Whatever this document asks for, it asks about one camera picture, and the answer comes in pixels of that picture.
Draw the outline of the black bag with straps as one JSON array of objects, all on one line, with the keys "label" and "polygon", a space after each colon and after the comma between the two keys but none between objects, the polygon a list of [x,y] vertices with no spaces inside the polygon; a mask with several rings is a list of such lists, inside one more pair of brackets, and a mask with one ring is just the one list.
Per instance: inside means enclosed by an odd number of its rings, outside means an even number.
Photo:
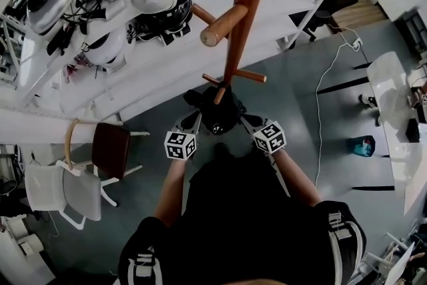
[{"label": "black bag with straps", "polygon": [[226,88],[219,104],[214,103],[217,93],[217,88],[210,86],[203,93],[190,89],[183,95],[183,98],[187,104],[201,112],[201,123],[210,133],[222,135],[229,132],[237,124],[242,124],[240,117],[244,113],[249,113],[235,93],[232,92],[231,87]]}]

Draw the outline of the person's right forearm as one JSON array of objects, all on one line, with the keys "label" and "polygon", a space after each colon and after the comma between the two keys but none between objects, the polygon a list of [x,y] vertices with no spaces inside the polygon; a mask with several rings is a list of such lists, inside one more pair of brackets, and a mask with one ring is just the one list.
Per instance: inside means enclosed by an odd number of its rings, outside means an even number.
[{"label": "person's right forearm", "polygon": [[322,201],[314,183],[284,149],[274,152],[272,157],[292,198],[312,207]]}]

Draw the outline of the black round helmet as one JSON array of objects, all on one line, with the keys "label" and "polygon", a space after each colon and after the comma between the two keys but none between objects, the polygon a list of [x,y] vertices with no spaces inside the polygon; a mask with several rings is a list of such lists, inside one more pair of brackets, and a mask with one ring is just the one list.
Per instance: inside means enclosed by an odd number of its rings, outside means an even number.
[{"label": "black round helmet", "polygon": [[139,15],[135,18],[136,41],[146,42],[158,38],[164,46],[168,46],[187,35],[191,32],[191,6],[192,0],[188,0],[168,11]]}]

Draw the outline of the white round helmet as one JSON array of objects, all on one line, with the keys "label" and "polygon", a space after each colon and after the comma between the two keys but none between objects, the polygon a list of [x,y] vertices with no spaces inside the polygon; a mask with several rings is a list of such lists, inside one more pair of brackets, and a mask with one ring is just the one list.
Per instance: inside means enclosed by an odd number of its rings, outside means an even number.
[{"label": "white round helmet", "polygon": [[92,64],[113,71],[124,66],[127,46],[127,31],[121,26],[92,43],[85,56]]}]

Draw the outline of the person's left forearm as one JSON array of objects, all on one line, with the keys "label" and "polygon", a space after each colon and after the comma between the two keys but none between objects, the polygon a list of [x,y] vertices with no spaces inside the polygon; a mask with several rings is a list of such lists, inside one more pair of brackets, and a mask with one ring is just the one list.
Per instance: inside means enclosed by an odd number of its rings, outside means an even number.
[{"label": "person's left forearm", "polygon": [[167,227],[181,217],[186,163],[185,160],[172,160],[163,182],[154,216]]}]

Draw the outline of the white metal shelf unit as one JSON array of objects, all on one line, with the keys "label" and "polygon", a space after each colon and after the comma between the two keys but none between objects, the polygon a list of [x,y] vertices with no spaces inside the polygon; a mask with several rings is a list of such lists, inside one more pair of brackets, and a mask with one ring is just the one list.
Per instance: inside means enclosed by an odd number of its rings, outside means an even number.
[{"label": "white metal shelf unit", "polygon": [[[234,0],[192,0],[214,17],[223,15],[233,5]],[[62,74],[62,67],[70,64],[73,52],[82,53],[113,29],[124,27],[132,19],[141,15],[131,0],[118,0],[120,12],[111,20],[94,19],[87,24],[87,35],[71,39],[64,54],[48,56],[45,52],[47,41],[44,37],[30,34],[24,43],[24,60],[21,76],[29,80],[29,85],[12,90],[0,87],[0,109],[32,113],[50,117],[77,117],[84,115],[82,108],[95,102],[98,118],[107,118],[129,106],[151,108],[165,102],[191,87],[204,82],[202,73],[212,77],[222,77],[226,64],[228,43],[222,39],[215,47],[206,47],[199,38],[207,27],[195,15],[189,24],[189,33],[175,37],[165,45],[155,37],[148,42],[137,42],[126,57],[126,63],[117,71],[101,72],[95,79],[96,67],[76,71],[69,81]],[[246,67],[278,53],[276,40],[282,37],[294,38],[298,27],[289,15],[314,8],[315,0],[260,0],[256,16],[239,68]]]}]

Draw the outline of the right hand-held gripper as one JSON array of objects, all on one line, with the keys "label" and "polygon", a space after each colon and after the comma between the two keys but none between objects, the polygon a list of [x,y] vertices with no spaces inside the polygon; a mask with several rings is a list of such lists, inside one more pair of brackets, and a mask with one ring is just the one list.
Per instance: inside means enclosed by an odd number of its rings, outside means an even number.
[{"label": "right hand-held gripper", "polygon": [[[258,115],[244,113],[240,117],[247,133],[254,139],[258,149],[267,154],[273,154],[286,145],[286,137],[281,125],[273,121],[265,126],[266,118]],[[265,126],[256,131],[256,126]]]}]

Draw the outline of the teal plastic bag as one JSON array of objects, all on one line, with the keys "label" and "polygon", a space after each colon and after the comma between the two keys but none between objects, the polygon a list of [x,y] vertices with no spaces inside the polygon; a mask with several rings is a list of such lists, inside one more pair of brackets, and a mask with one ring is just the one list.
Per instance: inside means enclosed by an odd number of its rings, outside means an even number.
[{"label": "teal plastic bag", "polygon": [[375,152],[376,141],[372,135],[350,138],[348,140],[348,149],[357,156],[370,158]]}]

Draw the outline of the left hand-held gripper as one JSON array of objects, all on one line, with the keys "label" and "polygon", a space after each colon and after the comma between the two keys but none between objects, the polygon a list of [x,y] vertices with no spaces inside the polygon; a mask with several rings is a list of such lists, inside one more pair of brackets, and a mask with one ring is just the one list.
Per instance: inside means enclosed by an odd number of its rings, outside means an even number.
[{"label": "left hand-held gripper", "polygon": [[197,149],[197,135],[202,114],[194,111],[179,118],[166,134],[164,148],[167,158],[187,161]]}]

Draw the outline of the white desk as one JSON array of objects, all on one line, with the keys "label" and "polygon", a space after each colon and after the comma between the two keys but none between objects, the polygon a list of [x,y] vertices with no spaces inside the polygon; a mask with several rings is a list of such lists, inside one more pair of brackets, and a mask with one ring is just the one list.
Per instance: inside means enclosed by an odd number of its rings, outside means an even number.
[{"label": "white desk", "polygon": [[410,142],[406,129],[418,114],[410,106],[411,89],[395,52],[379,56],[366,70],[384,130],[394,187],[407,214],[427,183],[427,127],[418,124],[420,141]]}]

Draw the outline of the wooden chair with brown seat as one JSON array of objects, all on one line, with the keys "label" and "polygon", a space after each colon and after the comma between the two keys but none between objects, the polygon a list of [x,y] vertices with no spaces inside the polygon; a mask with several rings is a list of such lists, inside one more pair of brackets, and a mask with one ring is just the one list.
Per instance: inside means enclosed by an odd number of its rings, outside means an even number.
[{"label": "wooden chair with brown seat", "polygon": [[[71,161],[71,140],[73,131],[78,125],[93,125],[95,127],[91,145],[91,159],[88,162],[75,164]],[[65,164],[66,169],[77,175],[81,174],[83,167],[93,166],[93,173],[98,175],[102,171],[108,178],[101,181],[101,196],[113,207],[119,203],[111,199],[105,192],[104,187],[122,180],[125,176],[140,170],[141,165],[127,169],[127,157],[132,137],[149,136],[147,131],[129,131],[122,125],[95,121],[73,120],[65,134]]]}]

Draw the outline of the person's black shirt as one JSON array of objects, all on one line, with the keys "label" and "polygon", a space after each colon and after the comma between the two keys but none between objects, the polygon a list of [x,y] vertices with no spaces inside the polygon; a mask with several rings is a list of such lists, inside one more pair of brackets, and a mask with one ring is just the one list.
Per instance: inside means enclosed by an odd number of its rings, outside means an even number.
[{"label": "person's black shirt", "polygon": [[224,144],[194,174],[181,217],[144,218],[121,252],[120,285],[347,285],[366,236],[347,204],[292,198],[273,157]]}]

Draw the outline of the white office chair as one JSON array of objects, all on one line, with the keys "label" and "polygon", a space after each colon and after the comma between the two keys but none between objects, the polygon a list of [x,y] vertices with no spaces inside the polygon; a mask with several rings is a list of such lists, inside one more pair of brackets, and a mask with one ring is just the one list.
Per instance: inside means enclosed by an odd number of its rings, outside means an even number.
[{"label": "white office chair", "polygon": [[61,161],[53,166],[25,167],[25,190],[30,208],[59,212],[77,230],[87,220],[101,219],[101,180],[83,169],[69,169]]}]

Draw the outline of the black office chair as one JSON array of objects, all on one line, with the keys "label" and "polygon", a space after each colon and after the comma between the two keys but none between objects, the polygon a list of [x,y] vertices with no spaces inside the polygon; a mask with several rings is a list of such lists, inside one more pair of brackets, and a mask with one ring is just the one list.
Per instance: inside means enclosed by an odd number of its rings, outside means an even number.
[{"label": "black office chair", "polygon": [[[308,24],[304,27],[303,32],[310,36],[310,41],[316,40],[316,36],[313,32],[318,28],[330,22],[332,15],[346,7],[355,5],[358,0],[323,0],[318,10],[314,13],[313,17],[308,21]],[[290,19],[296,26],[302,22],[307,11],[300,13],[294,13],[289,15]]]}]

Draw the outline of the wooden platform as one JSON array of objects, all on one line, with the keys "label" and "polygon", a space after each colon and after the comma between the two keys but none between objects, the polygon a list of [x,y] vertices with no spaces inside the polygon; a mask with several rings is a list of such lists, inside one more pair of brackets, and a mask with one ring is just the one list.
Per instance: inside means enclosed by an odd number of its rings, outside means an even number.
[{"label": "wooden platform", "polygon": [[387,20],[387,17],[379,5],[373,4],[371,0],[358,0],[356,4],[335,12],[331,25],[336,29],[355,29],[383,20]]}]

